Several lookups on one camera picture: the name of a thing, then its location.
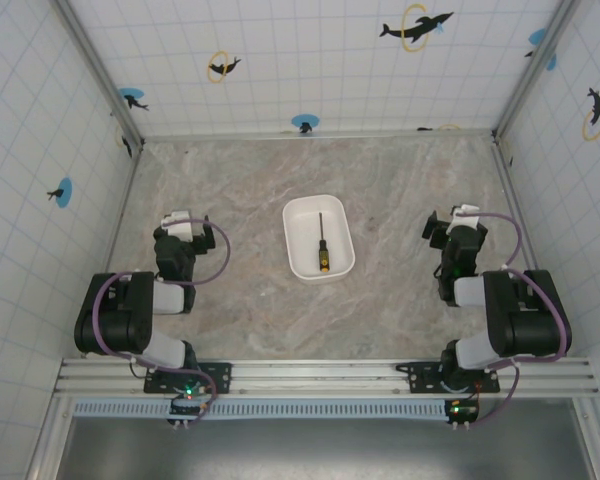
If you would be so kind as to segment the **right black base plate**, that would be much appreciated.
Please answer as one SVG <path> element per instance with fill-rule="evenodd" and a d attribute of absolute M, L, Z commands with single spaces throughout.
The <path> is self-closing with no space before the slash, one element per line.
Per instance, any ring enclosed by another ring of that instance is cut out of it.
<path fill-rule="evenodd" d="M 395 370 L 406 375 L 410 391 L 414 394 L 469 395 L 501 391 L 497 374 L 465 370 L 441 361 L 400 363 Z"/>

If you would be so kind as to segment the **aluminium frame bar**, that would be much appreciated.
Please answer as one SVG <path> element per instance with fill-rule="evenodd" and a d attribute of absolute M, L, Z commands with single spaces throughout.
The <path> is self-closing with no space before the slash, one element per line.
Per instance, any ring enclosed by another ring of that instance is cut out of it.
<path fill-rule="evenodd" d="M 197 141 L 277 141 L 277 140 L 316 140 L 316 139 L 357 139 L 357 138 L 452 138 L 461 136 L 478 136 L 491 139 L 493 131 L 490 129 L 447 129 L 447 130 L 377 130 L 377 131 L 315 131 L 307 134 L 296 132 L 279 133 L 240 133 L 240 134 L 217 134 L 217 135 L 169 135 L 148 136 L 146 143 L 162 142 L 197 142 Z"/>

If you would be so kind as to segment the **white plastic bin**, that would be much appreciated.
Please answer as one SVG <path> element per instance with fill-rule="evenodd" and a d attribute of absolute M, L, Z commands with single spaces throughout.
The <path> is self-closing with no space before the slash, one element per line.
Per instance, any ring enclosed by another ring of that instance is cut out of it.
<path fill-rule="evenodd" d="M 324 237 L 330 271 L 319 268 L 319 213 L 323 214 Z M 328 194 L 296 198 L 282 212 L 289 266 L 305 284 L 320 285 L 344 279 L 353 269 L 356 255 L 343 203 Z"/>

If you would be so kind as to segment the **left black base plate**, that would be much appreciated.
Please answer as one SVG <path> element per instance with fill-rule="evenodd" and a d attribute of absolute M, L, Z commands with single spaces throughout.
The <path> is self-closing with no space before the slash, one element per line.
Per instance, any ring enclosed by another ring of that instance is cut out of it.
<path fill-rule="evenodd" d="M 216 385 L 219 394 L 230 390 L 232 364 L 227 362 L 202 362 L 199 370 L 208 375 Z M 143 391 L 147 394 L 187 394 L 207 393 L 210 382 L 199 375 L 188 375 L 165 371 L 149 372 L 145 375 Z"/>

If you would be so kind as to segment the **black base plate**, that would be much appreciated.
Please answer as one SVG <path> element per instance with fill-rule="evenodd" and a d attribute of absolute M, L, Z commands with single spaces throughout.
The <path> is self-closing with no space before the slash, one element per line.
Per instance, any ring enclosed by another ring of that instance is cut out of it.
<path fill-rule="evenodd" d="M 232 364 L 227 362 L 202 362 L 199 370 L 208 375 L 216 385 L 219 394 L 230 390 Z M 188 375 L 165 371 L 149 372 L 145 375 L 143 391 L 147 394 L 187 394 L 207 393 L 210 382 L 199 375 Z"/>
<path fill-rule="evenodd" d="M 441 361 L 400 363 L 395 370 L 406 375 L 410 391 L 414 394 L 469 395 L 501 391 L 497 374 L 465 370 Z"/>

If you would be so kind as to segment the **blue oval dolphin sticker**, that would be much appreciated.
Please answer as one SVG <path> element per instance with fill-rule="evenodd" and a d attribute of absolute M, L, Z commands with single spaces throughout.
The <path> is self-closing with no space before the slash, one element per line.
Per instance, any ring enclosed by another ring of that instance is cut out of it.
<path fill-rule="evenodd" d="M 301 135 L 307 135 L 319 125 L 320 118 L 314 114 L 298 114 L 291 119 L 291 124 Z"/>
<path fill-rule="evenodd" d="M 46 193 L 49 201 L 54 201 L 55 204 L 61 208 L 66 208 L 72 198 L 73 194 L 73 182 L 69 177 L 64 177 L 60 180 L 57 187 Z"/>
<path fill-rule="evenodd" d="M 532 45 L 532 50 L 529 51 L 526 55 L 525 58 L 527 57 L 531 57 L 534 53 L 534 49 L 542 42 L 542 40 L 544 39 L 546 33 L 546 29 L 542 28 L 539 29 L 535 32 L 533 32 L 529 37 L 528 37 L 528 42 Z"/>

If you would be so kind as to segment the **aluminium mounting rail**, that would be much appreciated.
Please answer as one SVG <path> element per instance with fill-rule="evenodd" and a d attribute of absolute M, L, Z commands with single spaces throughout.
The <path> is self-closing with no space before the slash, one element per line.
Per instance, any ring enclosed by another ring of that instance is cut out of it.
<path fill-rule="evenodd" d="M 400 372 L 395 360 L 233 360 L 226 398 L 434 398 L 435 382 Z M 111 357 L 69 359 L 61 364 L 54 393 L 61 397 L 147 396 L 143 368 Z M 517 399 L 591 398 L 599 384 L 586 358 L 526 363 L 489 375 L 500 390 L 481 396 L 499 399 L 515 390 Z M 415 386 L 426 391 L 417 394 Z"/>

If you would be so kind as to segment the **aluminium frame post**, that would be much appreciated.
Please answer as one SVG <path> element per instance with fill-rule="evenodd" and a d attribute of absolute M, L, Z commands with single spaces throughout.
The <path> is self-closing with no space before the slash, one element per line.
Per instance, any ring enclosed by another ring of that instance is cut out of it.
<path fill-rule="evenodd" d="M 572 22 L 583 0 L 560 0 L 555 14 L 545 29 L 545 35 L 536 45 L 531 61 L 517 83 L 496 127 L 492 130 L 494 143 L 499 145 L 511 130 L 520 114 L 527 97 L 546 70 L 546 66 L 556 53 L 561 38 Z"/>
<path fill-rule="evenodd" d="M 93 76 L 100 92 L 105 97 L 125 139 L 140 152 L 144 146 L 144 139 L 70 0 L 50 0 L 50 3 L 81 55 L 88 71 Z"/>

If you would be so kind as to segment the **black yellow screwdriver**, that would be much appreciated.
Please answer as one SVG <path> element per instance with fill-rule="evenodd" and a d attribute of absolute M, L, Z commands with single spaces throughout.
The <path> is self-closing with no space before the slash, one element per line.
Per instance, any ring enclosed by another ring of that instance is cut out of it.
<path fill-rule="evenodd" d="M 318 248 L 319 268 L 322 273 L 327 273 L 330 271 L 330 257 L 329 257 L 329 250 L 327 247 L 327 241 L 324 237 L 324 223 L 323 223 L 323 214 L 322 213 L 319 213 L 319 228 L 320 228 L 320 240 L 319 240 L 319 248 Z"/>

